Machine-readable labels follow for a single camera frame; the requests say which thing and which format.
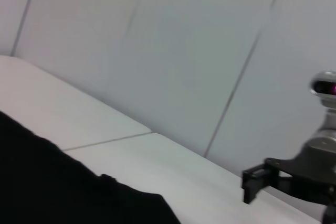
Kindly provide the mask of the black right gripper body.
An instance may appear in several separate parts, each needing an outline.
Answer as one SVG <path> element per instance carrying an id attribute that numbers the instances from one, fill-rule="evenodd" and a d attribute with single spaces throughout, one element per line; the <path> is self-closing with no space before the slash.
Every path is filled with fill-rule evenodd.
<path id="1" fill-rule="evenodd" d="M 298 199 L 335 204 L 335 147 L 305 146 L 293 159 L 265 159 L 269 186 Z"/>

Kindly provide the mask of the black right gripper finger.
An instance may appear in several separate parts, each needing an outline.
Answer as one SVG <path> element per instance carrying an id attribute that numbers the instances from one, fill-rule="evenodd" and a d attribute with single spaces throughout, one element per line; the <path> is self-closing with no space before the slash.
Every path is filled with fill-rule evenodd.
<path id="1" fill-rule="evenodd" d="M 267 164 L 249 168 L 242 173 L 241 188 L 244 191 L 243 202 L 250 204 L 257 194 L 266 187 L 274 187 L 277 183 L 279 170 Z"/>
<path id="2" fill-rule="evenodd" d="M 322 224 L 335 224 L 336 207 L 335 204 L 328 205 L 322 216 Z"/>

